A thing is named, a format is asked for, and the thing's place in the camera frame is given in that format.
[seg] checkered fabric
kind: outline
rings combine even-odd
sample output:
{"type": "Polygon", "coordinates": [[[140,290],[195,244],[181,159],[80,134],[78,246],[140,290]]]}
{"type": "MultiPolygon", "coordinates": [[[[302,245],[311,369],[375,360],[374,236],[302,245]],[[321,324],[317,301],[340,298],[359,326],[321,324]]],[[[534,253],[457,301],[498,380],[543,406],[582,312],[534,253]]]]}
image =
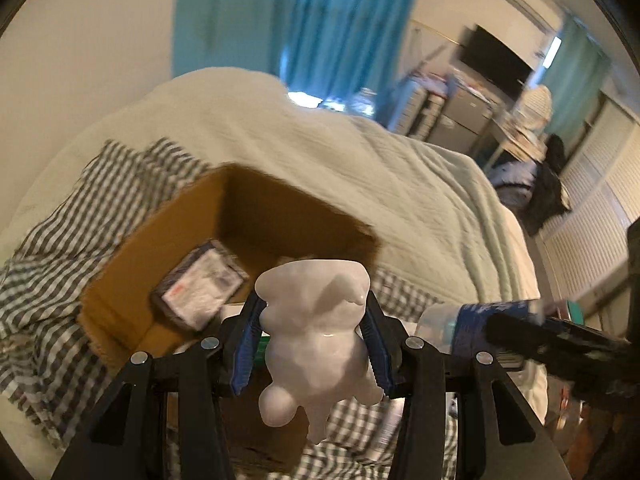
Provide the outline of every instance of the checkered fabric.
{"type": "MultiPolygon", "coordinates": [[[[76,323],[82,290],[149,214],[207,169],[166,139],[144,152],[109,141],[71,195],[5,263],[0,274],[0,392],[53,444],[69,443],[110,382],[76,323]]],[[[383,268],[376,270],[371,286],[383,311],[402,320],[417,322],[438,302],[383,268]]],[[[388,405],[388,400],[369,408],[353,399],[338,403],[327,439],[305,448],[290,477],[270,478],[386,478],[396,439],[376,463],[365,455],[388,405]]],[[[447,416],[446,479],[454,477],[456,443],[456,424],[447,416]]]]}

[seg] open cardboard box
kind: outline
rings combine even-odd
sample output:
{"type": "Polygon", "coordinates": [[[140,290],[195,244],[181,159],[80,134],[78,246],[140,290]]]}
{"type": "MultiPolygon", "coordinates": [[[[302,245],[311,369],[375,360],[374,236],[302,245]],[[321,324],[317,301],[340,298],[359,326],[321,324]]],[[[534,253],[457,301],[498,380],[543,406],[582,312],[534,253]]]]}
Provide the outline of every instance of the open cardboard box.
{"type": "MultiPolygon", "coordinates": [[[[220,166],[151,215],[85,289],[78,321],[111,374],[116,374],[134,352],[144,350],[158,357],[198,337],[173,325],[153,306],[149,295],[191,250],[210,238],[233,252],[249,275],[232,301],[243,301],[257,277],[281,258],[312,254],[354,260],[371,270],[379,247],[369,226],[322,200],[251,168],[220,166]]],[[[261,388],[270,382],[263,375],[256,374],[255,379],[263,383],[261,388]]],[[[276,455],[289,450],[289,454],[297,453],[297,462],[305,442],[306,417],[300,422],[296,416],[284,428],[257,428],[261,424],[255,420],[261,388],[248,387],[247,396],[243,393],[225,403],[227,416],[223,413],[223,418],[233,420],[234,426],[230,448],[242,447],[244,442],[255,446],[263,437],[263,442],[273,440],[278,432],[286,434],[290,426],[295,428],[295,442],[252,450],[286,463],[286,468],[291,465],[290,457],[283,460],[276,455]],[[247,407],[255,409],[250,412],[247,407]],[[242,412],[251,419],[244,431],[238,428],[242,412]]]]}

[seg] green object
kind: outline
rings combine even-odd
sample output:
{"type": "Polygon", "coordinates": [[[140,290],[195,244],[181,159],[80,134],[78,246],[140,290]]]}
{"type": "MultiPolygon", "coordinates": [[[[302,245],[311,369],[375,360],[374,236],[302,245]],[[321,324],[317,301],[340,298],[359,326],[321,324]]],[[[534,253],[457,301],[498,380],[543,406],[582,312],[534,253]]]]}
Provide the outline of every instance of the green object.
{"type": "Polygon", "coordinates": [[[255,351],[254,365],[264,364],[264,351],[267,349],[269,343],[269,336],[263,335],[258,342],[258,349],[255,351]]]}
{"type": "Polygon", "coordinates": [[[456,320],[452,319],[444,326],[442,334],[442,342],[450,345],[453,342],[453,335],[456,331],[456,320]]]}
{"type": "Polygon", "coordinates": [[[584,316],[582,315],[580,305],[575,303],[575,301],[567,301],[566,306],[569,310],[569,316],[571,316],[571,322],[576,325],[584,325],[584,316]]]}

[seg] blue gripper pad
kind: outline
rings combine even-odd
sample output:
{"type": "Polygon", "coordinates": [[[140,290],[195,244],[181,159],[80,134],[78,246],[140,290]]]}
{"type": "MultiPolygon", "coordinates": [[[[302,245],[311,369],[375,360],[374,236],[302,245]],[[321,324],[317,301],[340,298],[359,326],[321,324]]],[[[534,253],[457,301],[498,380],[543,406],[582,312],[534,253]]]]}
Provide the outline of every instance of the blue gripper pad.
{"type": "Polygon", "coordinates": [[[391,396],[396,386],[394,373],[402,362],[402,350],[371,290],[367,295],[365,313],[360,321],[360,331],[369,351],[376,382],[385,395],[391,396]]]}
{"type": "Polygon", "coordinates": [[[225,342],[225,368],[229,370],[229,386],[238,396],[249,383],[254,368],[254,356],[260,343],[260,314],[267,306],[255,291],[244,302],[238,320],[225,342]]]}

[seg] window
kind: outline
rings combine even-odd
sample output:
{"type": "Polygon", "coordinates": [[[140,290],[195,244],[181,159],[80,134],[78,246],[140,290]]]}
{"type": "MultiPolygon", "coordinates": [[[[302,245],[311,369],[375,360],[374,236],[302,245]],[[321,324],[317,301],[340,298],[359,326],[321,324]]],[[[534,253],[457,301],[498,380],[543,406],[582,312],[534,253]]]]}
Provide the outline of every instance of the window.
{"type": "Polygon", "coordinates": [[[289,92],[287,95],[295,104],[305,108],[318,108],[318,105],[322,102],[321,98],[313,97],[304,92],[289,92]]]}
{"type": "Polygon", "coordinates": [[[562,40],[557,36],[553,38],[553,41],[551,42],[549,49],[546,51],[544,61],[538,66],[537,69],[533,71],[531,76],[529,76],[529,82],[527,83],[527,86],[529,88],[533,88],[538,83],[540,83],[540,80],[542,79],[542,76],[545,74],[546,69],[549,68],[551,64],[554,62],[554,59],[556,58],[556,54],[558,53],[558,49],[560,48],[561,43],[562,43],[562,40]]]}
{"type": "Polygon", "coordinates": [[[549,68],[551,64],[554,62],[554,58],[558,53],[558,49],[560,48],[561,43],[562,43],[562,40],[557,36],[551,42],[551,46],[549,47],[549,50],[546,53],[545,60],[542,62],[542,66],[544,68],[549,68]]]}

